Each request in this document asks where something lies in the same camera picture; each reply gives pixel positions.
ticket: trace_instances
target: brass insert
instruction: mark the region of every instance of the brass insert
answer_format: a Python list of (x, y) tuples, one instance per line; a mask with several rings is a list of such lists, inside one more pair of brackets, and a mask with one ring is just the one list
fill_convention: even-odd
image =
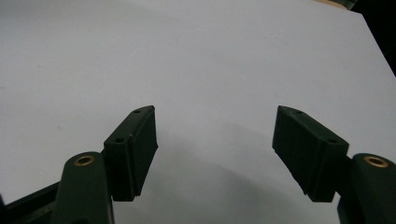
[(386, 161), (382, 160), (381, 158), (374, 157), (374, 156), (366, 156), (364, 160), (367, 161), (370, 165), (379, 167), (379, 168), (387, 168), (389, 165)]
[(95, 160), (95, 157), (93, 156), (82, 156), (78, 159), (75, 160), (75, 165), (76, 166), (85, 166), (91, 164)]

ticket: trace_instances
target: screw hole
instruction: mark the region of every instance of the screw hole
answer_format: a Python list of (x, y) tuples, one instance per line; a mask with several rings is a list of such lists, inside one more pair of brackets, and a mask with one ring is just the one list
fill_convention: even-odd
[(123, 143), (123, 138), (117, 138), (116, 143)]
[(364, 160), (367, 161), (370, 165), (379, 167), (379, 168), (386, 168), (388, 167), (388, 163), (381, 158), (378, 157), (373, 157), (373, 156), (366, 156), (364, 157)]
[(95, 157), (93, 157), (93, 156), (82, 156), (75, 160), (75, 165), (76, 166), (85, 166), (85, 165), (92, 163), (94, 160), (95, 160)]

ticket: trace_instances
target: black mechanical arm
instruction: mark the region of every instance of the black mechanical arm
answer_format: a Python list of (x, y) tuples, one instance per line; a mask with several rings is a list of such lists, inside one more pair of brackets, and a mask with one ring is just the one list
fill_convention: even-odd
[(361, 153), (347, 156), (348, 142), (300, 110), (280, 106), (273, 148), (312, 202), (341, 196), (342, 224), (396, 223), (396, 166)]
[(59, 183), (8, 205), (0, 200), (0, 223), (112, 224), (112, 200), (140, 195), (157, 148), (154, 106), (136, 109), (101, 153), (69, 159)]

